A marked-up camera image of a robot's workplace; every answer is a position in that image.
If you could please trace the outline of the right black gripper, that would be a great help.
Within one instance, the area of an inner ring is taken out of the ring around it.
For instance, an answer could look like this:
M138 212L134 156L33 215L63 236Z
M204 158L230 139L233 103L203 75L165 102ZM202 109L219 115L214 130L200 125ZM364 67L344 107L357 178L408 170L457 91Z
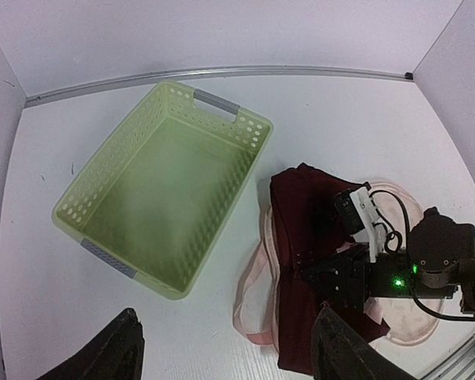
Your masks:
M300 271L302 280L331 306L363 313L366 299L410 298L432 317L443 314L423 303L462 292L460 315L475 317L475 226L428 208L406 234L406 248L380 254L366 265L364 253L340 253Z

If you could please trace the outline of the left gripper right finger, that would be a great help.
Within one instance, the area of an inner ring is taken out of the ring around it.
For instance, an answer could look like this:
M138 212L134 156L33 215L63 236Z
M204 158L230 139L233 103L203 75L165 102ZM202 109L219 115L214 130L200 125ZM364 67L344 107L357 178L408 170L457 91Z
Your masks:
M311 360L315 379L413 378L377 353L328 306L321 309L313 324Z

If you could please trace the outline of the pink bra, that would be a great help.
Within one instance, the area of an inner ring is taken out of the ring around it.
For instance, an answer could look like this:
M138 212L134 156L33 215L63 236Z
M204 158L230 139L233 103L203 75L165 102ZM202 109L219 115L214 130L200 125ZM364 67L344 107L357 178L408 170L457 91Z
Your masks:
M250 343L279 351L279 278L272 209L260 219L260 241L237 284L233 326Z

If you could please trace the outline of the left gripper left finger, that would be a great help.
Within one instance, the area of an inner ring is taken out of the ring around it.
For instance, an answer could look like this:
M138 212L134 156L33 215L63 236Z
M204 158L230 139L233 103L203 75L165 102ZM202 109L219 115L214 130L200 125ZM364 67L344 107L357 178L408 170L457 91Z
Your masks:
M145 340L134 309L126 308L69 359L42 379L140 379Z

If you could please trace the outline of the green plastic basket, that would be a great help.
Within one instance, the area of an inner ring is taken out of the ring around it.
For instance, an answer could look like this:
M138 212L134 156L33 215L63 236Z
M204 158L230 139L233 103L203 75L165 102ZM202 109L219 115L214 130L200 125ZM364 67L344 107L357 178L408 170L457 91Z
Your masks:
M53 223L126 277L184 298L272 131L238 104L161 82L74 178Z

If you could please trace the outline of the patterned beige laundry bag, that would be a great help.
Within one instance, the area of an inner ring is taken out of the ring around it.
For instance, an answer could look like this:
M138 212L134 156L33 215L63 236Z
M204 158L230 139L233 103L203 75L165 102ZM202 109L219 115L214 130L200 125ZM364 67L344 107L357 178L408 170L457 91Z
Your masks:
M411 227L417 225L423 218L423 209L415 198L402 187L390 182L373 182L374 201L378 210L393 224L401 234L405 233L405 223L399 203L399 198L405 205ZM390 327L386 338L393 344L413 347L428 340L439 325L439 320L428 315L410 298L380 298L382 319Z

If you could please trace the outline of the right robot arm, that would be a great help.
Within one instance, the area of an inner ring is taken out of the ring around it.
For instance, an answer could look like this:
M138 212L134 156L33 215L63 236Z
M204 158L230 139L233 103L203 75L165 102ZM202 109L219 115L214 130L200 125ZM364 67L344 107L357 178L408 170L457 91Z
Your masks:
M475 227L457 223L434 207L408 233L399 253L370 259L367 245L355 245L300 271L321 301L364 311L369 298L411 298L433 317L442 314L425 299L462 292L464 321L475 321Z

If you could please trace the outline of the dark red bra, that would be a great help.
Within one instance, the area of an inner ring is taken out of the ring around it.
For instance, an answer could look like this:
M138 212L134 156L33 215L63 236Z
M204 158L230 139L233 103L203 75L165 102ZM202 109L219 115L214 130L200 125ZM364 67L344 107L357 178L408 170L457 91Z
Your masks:
M336 254L352 238L334 206L352 183L305 163L271 178L270 200L279 260L278 366L313 376L311 335L323 301L301 277L301 271Z

